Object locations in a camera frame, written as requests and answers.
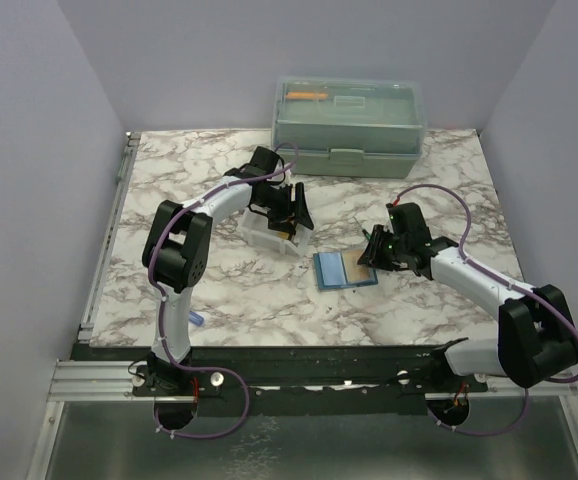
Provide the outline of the blue leather card holder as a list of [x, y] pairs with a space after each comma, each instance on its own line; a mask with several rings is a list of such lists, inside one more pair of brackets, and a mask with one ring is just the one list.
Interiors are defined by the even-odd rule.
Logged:
[[313, 264], [318, 289], [320, 291], [333, 291], [377, 285], [378, 278], [374, 269], [376, 275], [376, 282], [374, 284], [358, 285], [349, 284], [347, 282], [342, 260], [342, 253], [344, 251], [319, 252], [313, 255]]

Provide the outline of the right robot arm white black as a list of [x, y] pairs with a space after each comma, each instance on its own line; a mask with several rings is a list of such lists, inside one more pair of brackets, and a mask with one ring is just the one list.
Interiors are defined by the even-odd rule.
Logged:
[[383, 271], [410, 271], [466, 297], [497, 323], [494, 339], [459, 339], [437, 351], [429, 379], [449, 392], [465, 376], [506, 377], [522, 388], [555, 378], [578, 365], [578, 339], [564, 294], [537, 288], [466, 256], [457, 242], [433, 237], [415, 203], [390, 204], [389, 225], [377, 224], [359, 264]]

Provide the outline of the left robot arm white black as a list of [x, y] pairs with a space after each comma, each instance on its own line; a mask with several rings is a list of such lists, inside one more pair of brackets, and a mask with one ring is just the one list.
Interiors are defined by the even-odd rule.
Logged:
[[158, 206], [142, 253], [148, 281], [159, 296], [157, 326], [143, 373], [146, 387], [183, 393], [197, 370], [190, 365], [191, 296], [207, 265], [214, 228], [248, 211], [265, 219], [267, 230], [293, 239], [313, 231], [305, 185], [287, 182], [292, 162], [258, 146], [250, 160], [224, 173], [218, 183], [192, 200], [165, 200]]

